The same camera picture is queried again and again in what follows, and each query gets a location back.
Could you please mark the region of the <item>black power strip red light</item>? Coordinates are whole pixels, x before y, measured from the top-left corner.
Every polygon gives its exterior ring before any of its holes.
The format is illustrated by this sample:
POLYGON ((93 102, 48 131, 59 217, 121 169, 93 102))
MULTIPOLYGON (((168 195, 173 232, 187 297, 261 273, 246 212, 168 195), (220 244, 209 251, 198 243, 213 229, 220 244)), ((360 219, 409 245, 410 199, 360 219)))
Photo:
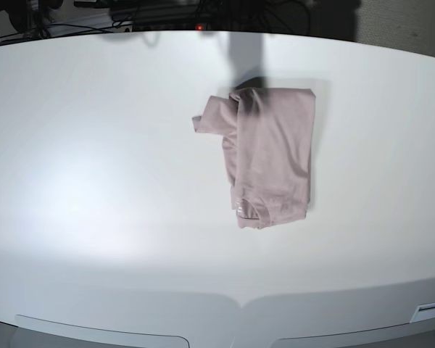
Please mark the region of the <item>black power strip red light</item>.
POLYGON ((205 21, 150 21, 150 22, 136 22, 133 24, 133 32, 146 32, 146 31, 161 31, 161 30, 201 30, 201 31, 237 31, 237 26, 233 28, 228 22, 218 22, 217 20, 205 21))

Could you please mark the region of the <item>pink T-shirt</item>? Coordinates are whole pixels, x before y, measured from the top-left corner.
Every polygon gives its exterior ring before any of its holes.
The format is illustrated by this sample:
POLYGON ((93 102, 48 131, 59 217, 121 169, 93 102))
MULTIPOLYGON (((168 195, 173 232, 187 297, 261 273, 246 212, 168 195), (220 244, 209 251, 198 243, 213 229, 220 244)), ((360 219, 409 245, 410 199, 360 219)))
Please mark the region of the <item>pink T-shirt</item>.
POLYGON ((310 89, 242 88, 211 96, 196 133, 221 136, 231 206, 240 228, 303 220, 310 203, 315 95, 310 89))

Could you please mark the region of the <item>white label plate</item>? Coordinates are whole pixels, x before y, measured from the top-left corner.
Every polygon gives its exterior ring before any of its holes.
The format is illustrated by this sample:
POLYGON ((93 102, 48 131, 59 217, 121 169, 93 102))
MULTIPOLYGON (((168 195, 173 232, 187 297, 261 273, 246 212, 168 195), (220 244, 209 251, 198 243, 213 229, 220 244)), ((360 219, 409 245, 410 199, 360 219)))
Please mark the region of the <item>white label plate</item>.
POLYGON ((418 322, 435 318, 435 302, 430 304, 421 304, 417 306, 410 322, 418 322))

